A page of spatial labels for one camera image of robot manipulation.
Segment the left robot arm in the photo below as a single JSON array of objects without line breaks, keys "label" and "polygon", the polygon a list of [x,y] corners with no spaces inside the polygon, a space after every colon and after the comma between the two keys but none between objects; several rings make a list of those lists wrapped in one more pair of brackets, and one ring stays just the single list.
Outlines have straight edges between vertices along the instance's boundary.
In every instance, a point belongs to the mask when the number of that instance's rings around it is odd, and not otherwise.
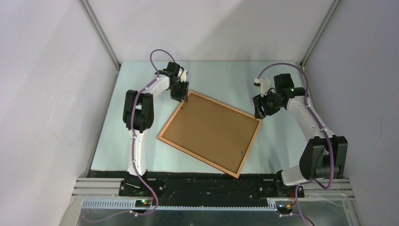
[{"label": "left robot arm", "polygon": [[188,70],[176,62],[169,62],[163,70],[156,70],[155,78],[140,90],[128,90],[125,96],[123,122],[129,130],[131,157],[127,172],[141,177],[147,172],[145,138],[154,122],[154,99],[164,91],[178,102],[188,101]]}]

